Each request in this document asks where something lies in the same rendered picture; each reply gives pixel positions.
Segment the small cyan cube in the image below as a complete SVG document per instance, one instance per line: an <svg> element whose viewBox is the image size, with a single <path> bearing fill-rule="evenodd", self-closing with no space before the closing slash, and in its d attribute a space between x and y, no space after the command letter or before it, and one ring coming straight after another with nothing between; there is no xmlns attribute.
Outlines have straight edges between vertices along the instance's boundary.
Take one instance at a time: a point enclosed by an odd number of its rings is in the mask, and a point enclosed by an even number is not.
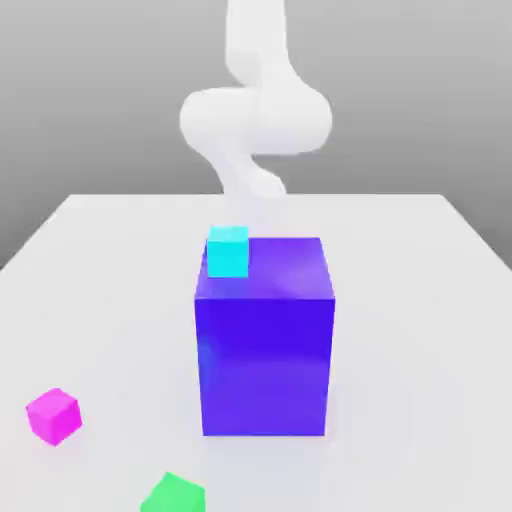
<svg viewBox="0 0 512 512"><path fill-rule="evenodd" d="M247 278L249 233L247 226L212 226L207 237L207 271L214 278Z"/></svg>

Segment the small magenta cube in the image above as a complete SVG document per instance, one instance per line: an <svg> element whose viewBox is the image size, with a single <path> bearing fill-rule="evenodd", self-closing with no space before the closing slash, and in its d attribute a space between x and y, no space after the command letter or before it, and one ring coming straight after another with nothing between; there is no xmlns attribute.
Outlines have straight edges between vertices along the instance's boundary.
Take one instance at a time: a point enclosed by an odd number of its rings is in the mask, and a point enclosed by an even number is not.
<svg viewBox="0 0 512 512"><path fill-rule="evenodd" d="M53 388L26 407L32 432L50 444L59 445L82 425L78 400L60 388Z"/></svg>

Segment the large purple box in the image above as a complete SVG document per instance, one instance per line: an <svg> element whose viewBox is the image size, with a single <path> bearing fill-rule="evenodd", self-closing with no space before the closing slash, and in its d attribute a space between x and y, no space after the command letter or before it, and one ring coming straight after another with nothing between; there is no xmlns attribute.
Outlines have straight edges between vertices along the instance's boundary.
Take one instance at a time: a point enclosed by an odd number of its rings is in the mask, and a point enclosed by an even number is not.
<svg viewBox="0 0 512 512"><path fill-rule="evenodd" d="M322 436L336 304L322 242L252 238L249 250L245 278L199 270L203 433Z"/></svg>

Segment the small green cube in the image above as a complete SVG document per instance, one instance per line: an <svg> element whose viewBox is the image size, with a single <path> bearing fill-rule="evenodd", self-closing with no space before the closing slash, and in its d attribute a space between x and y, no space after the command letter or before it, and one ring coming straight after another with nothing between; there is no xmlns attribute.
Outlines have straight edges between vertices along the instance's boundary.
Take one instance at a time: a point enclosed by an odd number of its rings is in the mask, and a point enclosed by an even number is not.
<svg viewBox="0 0 512 512"><path fill-rule="evenodd" d="M206 512L205 489L166 472L141 503L140 512Z"/></svg>

